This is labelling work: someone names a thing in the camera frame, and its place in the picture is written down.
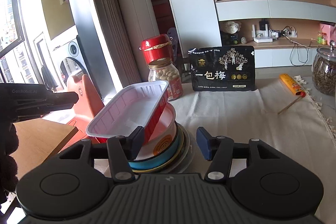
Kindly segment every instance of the red canister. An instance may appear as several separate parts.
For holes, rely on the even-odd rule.
[[[174,60],[171,41],[166,34],[161,34],[142,41],[139,50],[143,51],[147,64],[165,57]]]

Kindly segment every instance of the washing machine door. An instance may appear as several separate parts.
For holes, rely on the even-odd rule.
[[[61,62],[60,70],[65,85],[67,84],[69,76],[77,76],[79,79],[82,79],[83,74],[88,74],[84,66],[73,57],[65,58]]]

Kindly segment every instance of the hanging clothes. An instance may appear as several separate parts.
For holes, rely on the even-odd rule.
[[[56,87],[58,87],[54,77],[51,75],[50,70],[43,66],[41,67],[43,82],[48,90],[56,91]]]

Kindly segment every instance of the blue bowl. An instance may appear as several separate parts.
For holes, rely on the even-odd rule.
[[[162,153],[145,160],[129,161],[129,165],[134,170],[148,170],[156,168],[171,159],[175,154],[181,141],[181,130],[177,130],[174,140]]]

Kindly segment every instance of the black snack bag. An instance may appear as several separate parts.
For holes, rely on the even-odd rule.
[[[195,91],[255,90],[252,46],[194,48],[189,60]]]

